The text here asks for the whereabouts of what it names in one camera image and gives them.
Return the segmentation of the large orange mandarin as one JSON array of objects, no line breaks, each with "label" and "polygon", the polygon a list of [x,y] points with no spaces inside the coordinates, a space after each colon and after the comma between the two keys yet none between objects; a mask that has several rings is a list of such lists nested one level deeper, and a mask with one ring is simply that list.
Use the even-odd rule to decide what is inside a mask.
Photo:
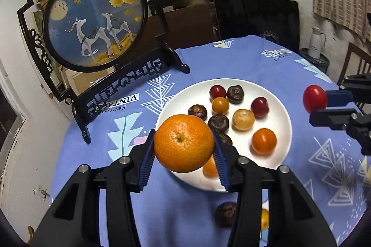
[{"label": "large orange mandarin", "polygon": [[214,150],[214,137],[201,118],[173,115],[156,130],[154,152],[166,169],[177,173],[201,168]]}]

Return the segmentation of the dark water chestnut on plate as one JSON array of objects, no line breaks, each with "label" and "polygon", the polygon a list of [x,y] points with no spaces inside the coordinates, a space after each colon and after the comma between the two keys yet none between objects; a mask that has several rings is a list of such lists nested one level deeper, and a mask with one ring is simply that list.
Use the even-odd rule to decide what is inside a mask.
[{"label": "dark water chestnut on plate", "polygon": [[225,133],[230,127],[230,122],[225,115],[214,115],[209,119],[208,126],[212,131]]},{"label": "dark water chestnut on plate", "polygon": [[203,105],[195,104],[188,109],[187,114],[197,116],[198,118],[201,118],[203,121],[206,121],[208,111]]},{"label": "dark water chestnut on plate", "polygon": [[226,133],[218,133],[218,135],[219,135],[219,139],[221,140],[223,144],[226,144],[226,145],[233,144],[232,139]]},{"label": "dark water chestnut on plate", "polygon": [[240,85],[234,85],[228,87],[226,96],[230,103],[241,104],[244,99],[245,92]]}]

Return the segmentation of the wooden chair at right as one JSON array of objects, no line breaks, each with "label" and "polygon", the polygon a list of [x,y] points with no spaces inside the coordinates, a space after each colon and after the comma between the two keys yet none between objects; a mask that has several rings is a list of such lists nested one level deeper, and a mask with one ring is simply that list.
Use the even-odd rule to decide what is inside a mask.
[{"label": "wooden chair at right", "polygon": [[340,72],[337,85],[341,85],[346,77],[356,74],[370,73],[370,55],[360,47],[349,43],[345,62]]}]

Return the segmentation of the wooden chair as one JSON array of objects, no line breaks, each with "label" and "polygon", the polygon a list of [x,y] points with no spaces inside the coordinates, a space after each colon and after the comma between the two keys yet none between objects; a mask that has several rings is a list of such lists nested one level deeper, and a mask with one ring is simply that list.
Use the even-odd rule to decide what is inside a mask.
[{"label": "wooden chair", "polygon": [[31,226],[28,226],[28,235],[29,235],[29,238],[27,241],[27,245],[29,246],[32,243],[33,237],[35,235],[35,230]]},{"label": "wooden chair", "polygon": [[349,43],[345,62],[340,72],[337,85],[341,85],[346,77],[356,74],[370,73],[370,55],[360,47]]}]

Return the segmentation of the pale yellow fruit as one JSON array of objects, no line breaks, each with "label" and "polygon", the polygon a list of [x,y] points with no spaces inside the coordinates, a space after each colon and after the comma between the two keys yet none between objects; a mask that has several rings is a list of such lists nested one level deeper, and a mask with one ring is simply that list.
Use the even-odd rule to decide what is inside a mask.
[{"label": "pale yellow fruit", "polygon": [[255,116],[252,111],[247,109],[238,109],[232,117],[233,127],[239,131],[246,132],[251,130],[255,123]]}]

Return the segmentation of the white round plate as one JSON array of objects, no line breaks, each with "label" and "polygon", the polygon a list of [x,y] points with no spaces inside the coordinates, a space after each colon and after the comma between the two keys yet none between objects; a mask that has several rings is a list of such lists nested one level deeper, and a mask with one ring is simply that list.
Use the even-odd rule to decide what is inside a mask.
[{"label": "white round plate", "polygon": [[[244,90],[244,99],[241,104],[231,104],[226,116],[231,121],[237,109],[250,109],[252,101],[257,97],[265,97],[269,105],[269,113],[263,119],[255,121],[251,130],[241,132],[230,125],[226,134],[231,138],[233,146],[240,155],[253,160],[261,167],[276,169],[281,165],[292,143],[292,123],[290,116],[279,98],[266,88],[252,82],[241,79],[212,79],[193,84],[178,92],[163,108],[160,113],[156,127],[173,115],[185,115],[188,109],[194,104],[203,105],[208,111],[208,117],[213,115],[211,100],[209,97],[210,88],[218,84],[224,88],[239,85]],[[253,134],[261,129],[272,130],[277,137],[277,145],[269,155],[259,155],[251,147]]]}]

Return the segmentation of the orange fruit on plate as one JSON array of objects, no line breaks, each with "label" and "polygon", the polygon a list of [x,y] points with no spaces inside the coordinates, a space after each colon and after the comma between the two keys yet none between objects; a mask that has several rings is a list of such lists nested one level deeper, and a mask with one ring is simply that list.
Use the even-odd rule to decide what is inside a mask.
[{"label": "orange fruit on plate", "polygon": [[229,101],[225,97],[216,97],[212,102],[212,110],[216,115],[225,115],[230,108]]}]

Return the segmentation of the white thermos jug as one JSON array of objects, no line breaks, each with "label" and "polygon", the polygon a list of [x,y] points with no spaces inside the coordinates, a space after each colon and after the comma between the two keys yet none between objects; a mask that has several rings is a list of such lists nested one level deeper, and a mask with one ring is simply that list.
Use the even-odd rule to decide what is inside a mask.
[{"label": "white thermos jug", "polygon": [[326,35],[318,27],[313,27],[308,47],[308,55],[314,59],[320,59],[322,49],[326,44]]}]

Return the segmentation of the dark red cherry tomato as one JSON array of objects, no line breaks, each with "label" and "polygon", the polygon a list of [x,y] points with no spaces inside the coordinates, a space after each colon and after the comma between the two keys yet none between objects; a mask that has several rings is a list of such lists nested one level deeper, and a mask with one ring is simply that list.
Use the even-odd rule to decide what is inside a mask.
[{"label": "dark red cherry tomato", "polygon": [[251,104],[251,111],[256,118],[265,118],[269,113],[269,104],[265,97],[257,97]]},{"label": "dark red cherry tomato", "polygon": [[217,97],[226,97],[226,90],[223,86],[220,85],[213,85],[209,90],[209,95],[212,100],[216,99]]}]

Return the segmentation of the yellow cherry tomato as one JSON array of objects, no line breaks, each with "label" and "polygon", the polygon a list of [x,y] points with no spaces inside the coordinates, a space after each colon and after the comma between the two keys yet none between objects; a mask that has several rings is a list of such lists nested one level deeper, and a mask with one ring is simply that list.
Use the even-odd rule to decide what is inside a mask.
[{"label": "yellow cherry tomato", "polygon": [[269,228],[269,211],[262,208],[261,213],[261,231],[264,231]]}]

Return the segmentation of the black chair back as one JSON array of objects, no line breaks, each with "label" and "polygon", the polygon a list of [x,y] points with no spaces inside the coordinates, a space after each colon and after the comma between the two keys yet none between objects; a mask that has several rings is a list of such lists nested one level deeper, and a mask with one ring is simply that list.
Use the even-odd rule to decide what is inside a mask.
[{"label": "black chair back", "polygon": [[255,35],[298,53],[299,5],[291,0],[214,0],[222,39]]}]

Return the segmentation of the round deer screen ornament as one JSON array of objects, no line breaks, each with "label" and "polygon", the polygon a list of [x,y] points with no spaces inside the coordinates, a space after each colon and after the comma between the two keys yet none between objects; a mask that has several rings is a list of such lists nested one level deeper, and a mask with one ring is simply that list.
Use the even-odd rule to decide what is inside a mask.
[{"label": "round deer screen ornament", "polygon": [[[26,0],[18,20],[36,68],[53,96],[71,106],[86,143],[89,123],[120,89],[166,67],[190,71],[168,45],[161,0]],[[60,90],[51,77],[53,62],[108,75],[80,94]]]}]

